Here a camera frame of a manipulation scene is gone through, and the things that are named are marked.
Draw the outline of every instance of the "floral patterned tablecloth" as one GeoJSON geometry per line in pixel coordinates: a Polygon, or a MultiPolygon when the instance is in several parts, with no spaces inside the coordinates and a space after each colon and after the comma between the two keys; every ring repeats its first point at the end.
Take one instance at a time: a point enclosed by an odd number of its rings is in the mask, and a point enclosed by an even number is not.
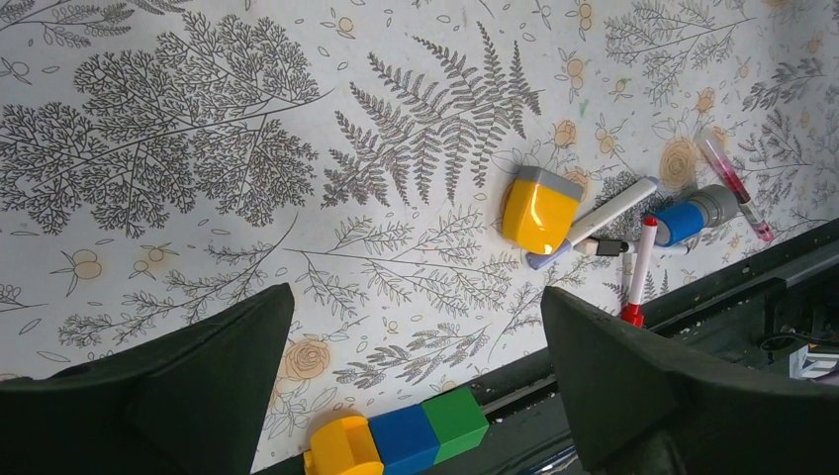
{"type": "MultiPolygon", "coordinates": [[[[639,176],[603,236],[717,181],[778,237],[839,215],[839,2],[2,0],[0,378],[47,377],[291,282],[253,468],[313,421],[418,403],[545,345],[544,285],[616,312],[631,262],[543,272],[498,233],[522,164],[639,176]]],[[[742,217],[652,299],[767,247],[742,217]]]]}

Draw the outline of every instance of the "blue block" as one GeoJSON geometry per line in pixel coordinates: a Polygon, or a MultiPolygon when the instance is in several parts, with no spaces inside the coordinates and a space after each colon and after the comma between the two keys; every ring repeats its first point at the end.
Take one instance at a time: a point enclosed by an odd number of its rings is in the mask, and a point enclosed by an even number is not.
{"type": "Polygon", "coordinates": [[[421,406],[409,406],[370,420],[385,475],[412,475],[434,464],[440,442],[421,406]]]}

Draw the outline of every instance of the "yellow block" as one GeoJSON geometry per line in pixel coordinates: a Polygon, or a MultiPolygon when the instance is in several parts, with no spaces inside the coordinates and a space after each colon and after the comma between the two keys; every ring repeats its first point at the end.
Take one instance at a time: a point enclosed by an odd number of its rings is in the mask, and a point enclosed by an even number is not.
{"type": "Polygon", "coordinates": [[[318,429],[311,449],[303,452],[306,475],[382,475],[379,458],[367,420],[350,416],[318,429]]]}
{"type": "Polygon", "coordinates": [[[552,254],[565,239],[583,187],[535,166],[523,166],[505,205],[502,234],[536,254],[552,254]]]}

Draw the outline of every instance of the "purple marker cap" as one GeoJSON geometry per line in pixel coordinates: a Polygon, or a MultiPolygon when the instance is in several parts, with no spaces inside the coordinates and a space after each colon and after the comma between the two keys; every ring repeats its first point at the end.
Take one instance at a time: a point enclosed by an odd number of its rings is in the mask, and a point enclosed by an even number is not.
{"type": "Polygon", "coordinates": [[[531,269],[539,270],[542,267],[556,260],[557,257],[567,252],[570,248],[571,243],[568,242],[567,239],[565,239],[559,245],[559,248],[556,249],[556,252],[552,254],[534,254],[532,252],[528,252],[525,259],[527,260],[527,265],[529,265],[531,269]]]}

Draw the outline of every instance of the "gray lid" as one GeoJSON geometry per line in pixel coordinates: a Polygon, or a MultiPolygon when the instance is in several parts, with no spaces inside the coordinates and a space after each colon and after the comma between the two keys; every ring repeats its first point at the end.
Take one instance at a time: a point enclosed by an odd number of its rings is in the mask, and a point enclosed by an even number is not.
{"type": "Polygon", "coordinates": [[[706,228],[717,227],[734,218],[740,211],[734,192],[716,183],[694,192],[688,201],[699,207],[706,228]]]}
{"type": "Polygon", "coordinates": [[[581,185],[538,166],[523,166],[519,168],[515,179],[538,183],[576,201],[582,201],[583,193],[586,192],[585,188],[581,185]]]}

